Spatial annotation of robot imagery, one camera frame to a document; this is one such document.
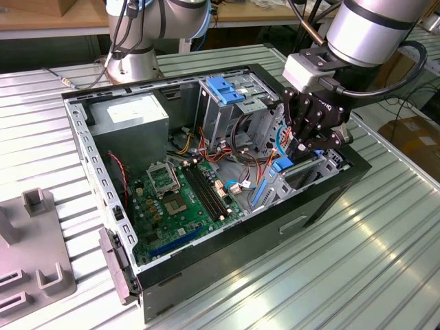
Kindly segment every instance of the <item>black cable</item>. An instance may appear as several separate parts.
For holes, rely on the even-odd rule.
[[[323,19],[324,17],[326,17],[328,14],[330,14],[331,12],[337,10],[340,6],[342,5],[342,0],[339,1],[338,3],[335,3],[334,5],[331,5],[330,7],[328,7],[326,10],[323,10],[319,15],[316,15],[316,17],[313,19],[313,21],[311,22],[312,25],[317,24],[317,22],[319,22],[321,19]]]
[[[410,93],[405,97],[404,102],[401,103],[400,108],[399,108],[399,111],[397,112],[397,114],[396,114],[396,118],[395,118],[395,120],[394,120],[393,132],[391,133],[391,136],[390,136],[390,142],[391,142],[391,143],[393,143],[393,138],[394,138],[394,134],[395,134],[396,127],[397,127],[397,119],[399,118],[400,111],[403,109],[405,102],[407,102],[408,99],[409,99],[409,97],[411,97],[414,93],[418,92],[420,89],[422,89],[422,88],[425,87],[426,85],[431,85],[436,79],[439,79],[439,78],[440,78],[440,77],[436,77],[436,78],[434,78],[434,79],[431,79],[431,80],[428,81],[428,82],[425,82],[425,83],[420,84],[418,87],[416,87],[412,92],[410,92]]]
[[[124,17],[124,13],[125,13],[125,8],[127,6],[127,2],[128,2],[128,0],[124,0],[124,2],[122,4],[122,7],[121,7],[121,11],[119,13],[118,22],[116,23],[116,27],[115,27],[115,34],[113,35],[113,42],[110,45],[110,50],[109,50],[110,54],[112,54],[115,51],[115,48],[116,48],[116,40],[118,39],[118,33],[119,33],[119,29],[121,28],[122,18]],[[95,85],[102,78],[102,76],[104,76],[106,70],[107,70],[107,67],[104,64],[104,68],[99,73],[98,77],[89,86],[87,86],[85,88],[82,88],[82,89],[90,89],[90,88],[95,87]]]
[[[315,5],[311,9],[309,19],[307,19],[307,22],[311,23],[314,21],[316,13],[318,12],[319,6],[321,6],[322,0],[316,0]]]
[[[119,29],[121,28],[122,19],[124,18],[125,9],[127,7],[128,0],[124,0],[121,7],[121,12],[119,13],[118,22],[116,22],[115,34],[113,35],[113,43],[110,46],[111,52],[113,53],[116,49],[116,41],[118,39]]]
[[[132,23],[133,23],[133,19],[129,19],[129,22],[128,22],[127,25],[126,25],[126,29],[125,29],[124,36],[122,37],[121,41],[116,45],[116,47],[115,47],[115,49],[114,49],[115,52],[117,52],[117,51],[121,48],[122,44],[123,44],[123,43],[127,40],[127,38],[129,37],[129,33],[130,33],[130,30],[131,30],[131,24],[132,24]]]
[[[385,87],[382,89],[377,89],[375,91],[350,91],[348,89],[345,89],[342,86],[336,87],[335,92],[337,94],[343,95],[343,96],[349,96],[352,98],[376,98],[378,96],[382,96],[388,93],[391,93],[392,91],[395,91],[404,85],[412,82],[416,77],[420,74],[420,72],[424,69],[426,61],[428,59],[428,53],[426,51],[425,46],[423,46],[421,43],[418,43],[417,41],[404,41],[400,44],[399,48],[410,46],[415,48],[419,51],[420,58],[419,62],[417,62],[414,69],[411,70],[409,75],[405,78],[403,78],[401,81],[395,83],[394,85],[391,85],[390,87]]]
[[[127,51],[127,53],[124,53],[124,57],[129,55],[137,46],[139,46],[140,43],[142,42],[142,39],[144,38],[145,1],[146,0],[143,0],[143,2],[142,2],[142,17],[140,18],[140,38],[139,38],[139,41],[132,48],[130,48]]]

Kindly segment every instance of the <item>metal bracket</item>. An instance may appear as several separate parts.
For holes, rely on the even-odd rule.
[[[99,235],[99,245],[109,267],[120,302],[124,306],[131,304],[138,299],[140,287],[136,279],[129,276],[130,262],[124,248],[120,245],[118,236],[113,235],[106,228],[100,229]]]

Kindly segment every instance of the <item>wooden table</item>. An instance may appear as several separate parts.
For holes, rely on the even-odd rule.
[[[218,21],[215,22],[212,19],[210,28],[295,24],[299,24],[299,20],[288,7],[278,5],[272,9],[262,9],[247,0],[244,4],[220,4]],[[0,40],[108,33],[109,22],[102,0],[77,0],[62,17],[17,9],[9,9],[6,13],[0,13]],[[181,39],[179,53],[188,53],[190,46],[191,39]]]

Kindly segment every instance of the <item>aluminum slotted table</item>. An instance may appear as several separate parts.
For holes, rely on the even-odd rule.
[[[159,57],[166,76],[260,63],[287,86],[284,61],[263,45]],[[81,87],[100,67],[56,71]],[[52,191],[78,285],[75,294],[4,329],[142,329],[142,311],[120,304],[98,245],[102,222],[67,122],[65,91],[45,71],[0,76],[0,199],[36,186]],[[321,221],[172,308],[150,329],[439,324],[439,185],[362,121],[348,126],[352,147],[373,166],[366,177]]]

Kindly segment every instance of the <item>cardboard box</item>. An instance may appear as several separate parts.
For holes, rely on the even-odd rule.
[[[0,7],[61,17],[75,2],[76,0],[0,0]]]
[[[390,141],[395,121],[387,122],[379,134]],[[397,121],[393,141],[402,153],[440,182],[440,132],[422,117]]]

